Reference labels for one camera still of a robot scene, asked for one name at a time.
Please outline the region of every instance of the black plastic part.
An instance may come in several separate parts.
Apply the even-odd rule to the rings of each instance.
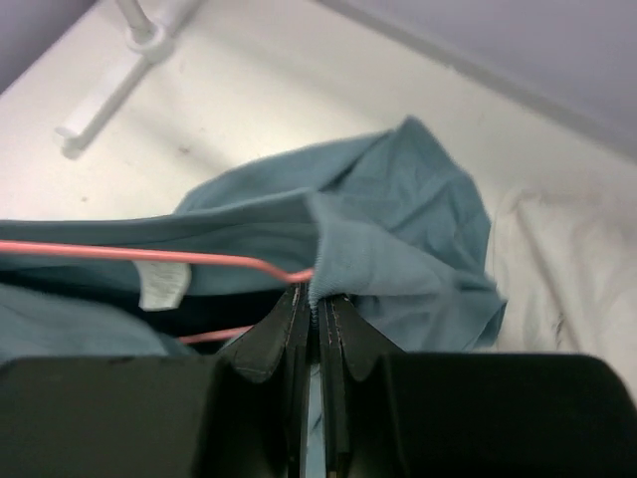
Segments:
[[[596,358],[392,355],[362,386],[358,421],[391,438],[348,478],[637,476],[637,411]]]
[[[12,362],[0,369],[0,476],[302,476],[309,329],[293,287],[213,357]]]
[[[345,296],[319,304],[318,332],[327,472],[337,477],[395,476],[387,462],[388,435],[376,433],[382,417],[373,407],[379,406],[383,390],[378,380],[369,379],[383,355],[401,355],[401,349],[365,321]]]
[[[0,477],[302,478],[320,357],[329,478],[637,476],[637,410],[582,356],[405,354],[294,286],[213,357],[0,369]]]

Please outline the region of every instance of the wrinkled fabric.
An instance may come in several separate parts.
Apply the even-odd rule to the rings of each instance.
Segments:
[[[320,298],[351,294],[361,315],[408,351],[465,351],[493,342],[503,302],[484,275],[489,231],[471,177],[416,119],[388,132],[307,147],[231,170],[191,191],[170,216],[0,223],[0,238],[9,240],[251,256],[291,272],[314,267],[313,307]],[[139,292],[137,273],[125,262],[1,256],[0,278],[3,274],[45,289],[56,284],[67,292]],[[281,286],[254,270],[193,266],[187,295]],[[40,316],[46,308],[13,307],[29,324],[28,334],[20,336],[22,344],[29,335],[40,340],[59,319],[52,317],[45,326]],[[20,325],[14,321],[7,326],[1,311],[5,309],[0,307],[0,350],[18,354],[15,328]],[[83,328],[88,343],[119,314],[108,308],[97,313],[100,326]],[[137,337],[139,320],[128,318],[130,337]],[[72,320],[79,324],[81,318],[66,315],[67,329]],[[145,320],[157,326],[153,315]],[[120,329],[123,322],[119,317]],[[215,328],[214,311],[209,328]],[[59,346],[66,352],[91,353],[91,347],[69,347],[67,340],[64,335],[50,338],[49,350]],[[313,403],[319,406],[319,400]],[[319,412],[311,411],[317,417],[314,430],[320,429]]]

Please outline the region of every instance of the white surface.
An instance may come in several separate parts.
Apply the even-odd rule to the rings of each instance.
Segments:
[[[520,183],[593,184],[618,215],[637,211],[634,163],[303,0],[204,2],[175,54],[80,159],[64,159],[51,131],[117,59],[123,28],[103,2],[0,97],[0,217],[167,213],[228,167],[409,113],[474,174],[492,211]]]
[[[637,154],[637,2],[321,0]]]
[[[487,269],[507,298],[495,350],[603,358],[637,399],[637,224],[596,194],[511,194],[497,211]]]
[[[55,128],[56,142],[61,146],[64,156],[78,157],[104,128],[151,65],[170,56],[173,35],[200,3],[200,0],[164,0],[160,11],[151,21],[136,0],[117,2],[126,18],[127,49],[122,49],[117,63],[108,68],[71,115]]]

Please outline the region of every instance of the clothing label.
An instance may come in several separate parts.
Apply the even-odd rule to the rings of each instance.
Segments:
[[[177,309],[190,285],[190,265],[134,261],[141,280],[139,307],[145,311]]]

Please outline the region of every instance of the white sheet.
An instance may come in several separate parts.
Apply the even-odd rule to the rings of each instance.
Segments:
[[[592,193],[537,190],[503,201],[487,257],[509,299],[494,349],[603,358],[636,399],[637,224],[605,206]]]

